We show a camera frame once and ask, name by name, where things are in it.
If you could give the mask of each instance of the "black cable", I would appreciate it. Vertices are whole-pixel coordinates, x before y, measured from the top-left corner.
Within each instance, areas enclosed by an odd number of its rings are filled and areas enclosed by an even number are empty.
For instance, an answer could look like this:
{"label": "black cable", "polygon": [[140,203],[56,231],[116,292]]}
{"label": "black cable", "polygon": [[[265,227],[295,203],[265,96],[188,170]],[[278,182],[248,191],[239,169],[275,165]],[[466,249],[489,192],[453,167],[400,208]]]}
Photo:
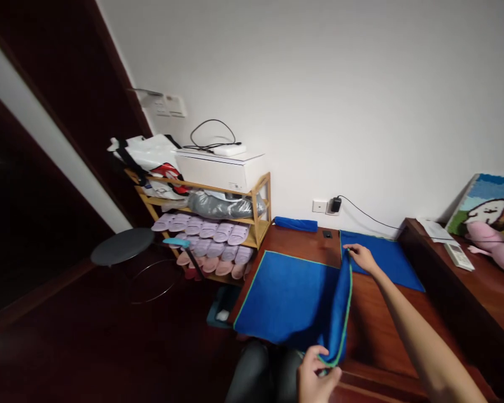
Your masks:
{"label": "black cable", "polygon": [[[194,139],[192,137],[194,132],[196,130],[198,130],[201,126],[203,126],[205,123],[208,123],[210,121],[217,121],[219,123],[222,123],[224,126],[226,126],[226,128],[230,131],[231,135],[233,136],[234,142],[233,143],[213,143],[213,144],[208,144],[206,146],[199,146],[198,144],[196,144],[196,142],[194,141]],[[211,151],[212,148],[216,148],[216,147],[220,147],[220,146],[231,146],[233,144],[237,144],[239,146],[241,144],[240,142],[236,141],[235,135],[231,131],[230,127],[226,123],[224,123],[222,120],[218,120],[218,119],[208,119],[208,120],[201,122],[198,126],[196,126],[196,128],[192,132],[190,132],[190,141],[194,145],[193,146],[183,146],[183,148],[195,149],[195,150],[199,150],[199,151],[206,151],[206,152],[210,152],[212,154],[213,154],[213,152]]]}
{"label": "black cable", "polygon": [[[385,224],[385,223],[382,223],[382,222],[380,222],[380,221],[376,220],[376,219],[375,219],[375,218],[373,218],[371,215],[369,215],[369,214],[367,214],[367,213],[363,212],[362,210],[360,210],[360,208],[358,208],[358,207],[355,205],[355,203],[353,203],[352,201],[350,201],[350,200],[349,200],[348,198],[346,198],[345,196],[343,196],[343,195],[338,195],[338,197],[339,197],[339,198],[340,198],[340,197],[342,197],[342,198],[344,198],[345,200],[347,200],[348,202],[350,202],[350,203],[351,203],[351,204],[352,204],[352,205],[353,205],[353,206],[354,206],[354,207],[355,207],[358,211],[360,211],[362,214],[364,214],[364,215],[366,215],[366,216],[370,217],[370,218],[371,218],[373,221],[375,221],[376,223],[379,223],[379,224],[381,224],[381,225],[384,225],[385,227],[389,227],[389,228],[393,228],[393,229],[401,229],[401,228],[399,228],[399,227],[393,227],[393,226],[387,225],[387,224]],[[438,240],[438,241],[451,241],[451,240],[452,240],[452,238],[435,238],[435,237],[430,237],[430,236],[426,236],[426,235],[423,235],[423,237],[424,237],[424,238],[429,238],[429,239],[436,239],[436,240]],[[468,240],[468,241],[471,241],[471,242],[475,242],[475,243],[476,243],[476,242],[478,242],[478,243],[486,243],[486,242],[504,243],[504,241],[474,241],[474,240],[469,240],[469,239],[467,239],[467,240]]]}

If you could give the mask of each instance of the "round stool seat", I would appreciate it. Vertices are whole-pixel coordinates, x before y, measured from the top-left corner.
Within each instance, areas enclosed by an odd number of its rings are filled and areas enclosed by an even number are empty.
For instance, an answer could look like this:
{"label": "round stool seat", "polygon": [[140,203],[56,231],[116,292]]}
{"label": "round stool seat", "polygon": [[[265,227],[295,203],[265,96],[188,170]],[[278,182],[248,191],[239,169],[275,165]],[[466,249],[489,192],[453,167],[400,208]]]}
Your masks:
{"label": "round stool seat", "polygon": [[100,243],[90,259],[98,266],[112,266],[143,252],[154,238],[155,233],[149,228],[128,229]]}

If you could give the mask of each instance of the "pink plush toy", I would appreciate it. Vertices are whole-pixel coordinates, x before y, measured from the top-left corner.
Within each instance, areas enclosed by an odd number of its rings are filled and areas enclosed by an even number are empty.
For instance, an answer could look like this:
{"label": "pink plush toy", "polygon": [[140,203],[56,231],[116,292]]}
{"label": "pink plush toy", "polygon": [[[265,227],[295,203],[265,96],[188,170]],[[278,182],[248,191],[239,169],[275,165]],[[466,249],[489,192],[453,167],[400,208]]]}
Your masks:
{"label": "pink plush toy", "polygon": [[504,234],[491,228],[488,224],[479,221],[468,223],[466,228],[469,230],[470,234],[467,238],[482,248],[469,246],[469,251],[474,254],[481,253],[491,256],[495,262],[504,269]]}

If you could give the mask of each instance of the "wooden shoe rack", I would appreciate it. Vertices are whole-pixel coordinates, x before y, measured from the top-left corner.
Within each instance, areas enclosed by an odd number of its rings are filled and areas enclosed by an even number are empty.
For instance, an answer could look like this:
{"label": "wooden shoe rack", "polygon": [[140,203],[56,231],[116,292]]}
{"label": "wooden shoe rack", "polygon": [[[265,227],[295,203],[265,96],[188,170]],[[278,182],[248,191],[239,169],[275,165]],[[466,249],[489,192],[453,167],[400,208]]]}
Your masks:
{"label": "wooden shoe rack", "polygon": [[[151,214],[151,217],[153,218],[154,221],[157,221],[160,218],[160,216],[159,216],[158,212],[155,210],[154,206],[162,206],[165,203],[170,202],[170,200],[147,196],[144,193],[142,187],[139,186],[138,176],[132,170],[130,170],[128,168],[125,169],[125,173],[134,182],[134,184],[135,184],[134,187],[135,187],[136,191],[138,192],[138,195],[140,196],[140,198],[144,202],[144,205],[146,206],[147,210]],[[271,216],[271,212],[270,212],[270,205],[271,205],[270,172],[267,172],[265,175],[263,175],[258,180],[258,183],[248,193],[240,193],[238,191],[219,189],[219,188],[214,188],[212,186],[206,186],[206,185],[195,184],[195,183],[187,182],[187,181],[180,181],[180,180],[155,177],[155,176],[146,176],[146,179],[155,180],[155,181],[159,181],[159,182],[172,183],[172,184],[181,185],[181,186],[190,186],[191,188],[209,189],[209,190],[219,191],[222,193],[233,193],[233,194],[238,194],[238,195],[243,195],[243,196],[250,196],[252,198],[253,217],[252,218],[233,219],[231,221],[250,224],[250,231],[248,233],[248,236],[247,236],[245,242],[242,243],[243,246],[248,246],[248,247],[255,248],[258,250],[260,248],[260,246],[262,245],[263,238],[265,237],[265,234],[267,234],[267,230],[269,229],[269,225],[272,220],[272,216]],[[265,206],[267,208],[265,209],[265,212],[263,213],[263,215],[260,216],[258,214],[258,204],[256,202],[256,195],[264,186],[266,187],[266,190],[267,190],[267,197],[265,197],[265,199],[263,201],[265,202]],[[177,210],[180,210],[183,212],[191,212],[191,210],[188,207],[177,209]],[[171,238],[169,231],[162,231],[162,235],[165,238]],[[179,249],[172,249],[172,251],[174,252],[175,257],[179,256],[179,254],[180,254]],[[208,277],[208,279],[227,283],[227,284],[239,285],[240,287],[242,287],[242,285],[244,283],[243,279],[235,280],[231,276],[231,274],[228,274],[225,276],[217,276],[217,275],[212,274]]]}

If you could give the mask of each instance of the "blue fabric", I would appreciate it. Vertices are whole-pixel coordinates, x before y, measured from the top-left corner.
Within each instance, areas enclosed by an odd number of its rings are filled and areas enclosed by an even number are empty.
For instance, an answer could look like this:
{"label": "blue fabric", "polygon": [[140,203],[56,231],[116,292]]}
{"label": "blue fabric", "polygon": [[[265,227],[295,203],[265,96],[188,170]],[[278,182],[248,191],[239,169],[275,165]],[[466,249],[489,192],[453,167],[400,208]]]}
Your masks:
{"label": "blue fabric", "polygon": [[293,218],[275,217],[274,223],[278,226],[289,229],[296,229],[298,231],[318,231],[318,222],[312,220],[295,220]]}
{"label": "blue fabric", "polygon": [[[374,255],[374,259],[379,267],[394,284],[426,292],[418,276],[416,276],[416,273],[407,261],[402,248],[396,241],[349,231],[340,231],[340,241],[342,246],[359,243],[368,248]],[[355,273],[367,274],[354,261],[353,271]]]}
{"label": "blue fabric", "polygon": [[321,344],[328,365],[343,360],[352,276],[348,253],[342,268],[266,251],[234,328],[239,333],[302,352]]}

